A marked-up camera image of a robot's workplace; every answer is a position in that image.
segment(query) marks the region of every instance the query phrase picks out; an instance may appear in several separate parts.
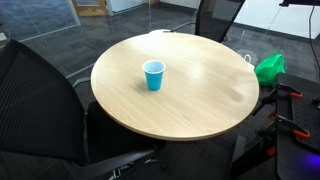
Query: green object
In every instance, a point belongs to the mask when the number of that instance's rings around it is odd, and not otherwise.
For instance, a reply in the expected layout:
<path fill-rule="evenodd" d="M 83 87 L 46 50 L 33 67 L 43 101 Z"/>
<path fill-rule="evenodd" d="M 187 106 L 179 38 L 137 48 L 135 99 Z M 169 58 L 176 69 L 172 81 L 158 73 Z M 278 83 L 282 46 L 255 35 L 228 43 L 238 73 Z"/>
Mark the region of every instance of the green object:
<path fill-rule="evenodd" d="M 265 58 L 254 70 L 259 85 L 273 86 L 277 83 L 277 74 L 284 71 L 284 59 L 281 54 Z"/>

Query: blue plastic cup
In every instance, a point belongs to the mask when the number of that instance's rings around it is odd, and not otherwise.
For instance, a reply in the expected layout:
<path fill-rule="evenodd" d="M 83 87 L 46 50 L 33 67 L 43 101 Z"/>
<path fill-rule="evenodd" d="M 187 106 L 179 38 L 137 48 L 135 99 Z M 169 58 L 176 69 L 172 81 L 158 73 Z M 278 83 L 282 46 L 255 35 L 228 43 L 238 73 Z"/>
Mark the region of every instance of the blue plastic cup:
<path fill-rule="evenodd" d="M 162 61 L 150 60 L 142 65 L 146 74 L 147 85 L 151 91 L 159 90 L 162 82 L 162 74 L 166 65 Z"/>

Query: mesh chair back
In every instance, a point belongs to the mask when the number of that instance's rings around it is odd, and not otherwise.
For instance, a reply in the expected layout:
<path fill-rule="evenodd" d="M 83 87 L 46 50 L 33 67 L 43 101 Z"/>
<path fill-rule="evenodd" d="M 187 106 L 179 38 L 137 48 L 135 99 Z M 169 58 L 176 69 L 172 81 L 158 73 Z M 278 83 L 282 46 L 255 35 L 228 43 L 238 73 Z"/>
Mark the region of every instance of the mesh chair back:
<path fill-rule="evenodd" d="M 25 45 L 0 52 L 0 150 L 86 162 L 84 110 L 67 79 Z"/>
<path fill-rule="evenodd" d="M 245 0 L 201 0 L 195 34 L 222 42 Z"/>

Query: office chair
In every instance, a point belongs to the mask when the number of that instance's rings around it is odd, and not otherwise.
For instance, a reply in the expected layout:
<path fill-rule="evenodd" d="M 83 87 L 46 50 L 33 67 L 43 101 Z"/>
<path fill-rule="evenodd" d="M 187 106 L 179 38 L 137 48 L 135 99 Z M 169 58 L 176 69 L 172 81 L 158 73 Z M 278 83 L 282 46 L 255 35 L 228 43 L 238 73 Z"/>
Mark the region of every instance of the office chair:
<path fill-rule="evenodd" d="M 163 143 L 118 125 L 97 102 L 85 113 L 68 80 L 15 40 L 0 52 L 0 96 L 0 150 L 62 159 L 75 179 L 148 159 Z"/>
<path fill-rule="evenodd" d="M 201 0 L 195 22 L 186 22 L 167 31 L 175 32 L 195 24 L 195 35 L 222 42 L 244 2 L 245 0 Z"/>

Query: wooden tabletop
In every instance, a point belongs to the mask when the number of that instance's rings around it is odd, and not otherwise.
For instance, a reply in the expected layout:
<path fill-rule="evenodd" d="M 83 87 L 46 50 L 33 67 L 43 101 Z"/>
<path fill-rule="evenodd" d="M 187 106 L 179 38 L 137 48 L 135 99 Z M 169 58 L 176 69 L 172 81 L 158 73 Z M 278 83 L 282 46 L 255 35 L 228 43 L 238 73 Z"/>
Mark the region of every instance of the wooden tabletop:
<path fill-rule="evenodd" d="M 166 64 L 161 89 L 150 91 L 142 64 Z M 255 107 L 253 70 L 228 47 L 195 35 L 151 33 L 124 40 L 96 62 L 91 85 L 118 123 L 140 134 L 175 141 L 221 134 Z"/>

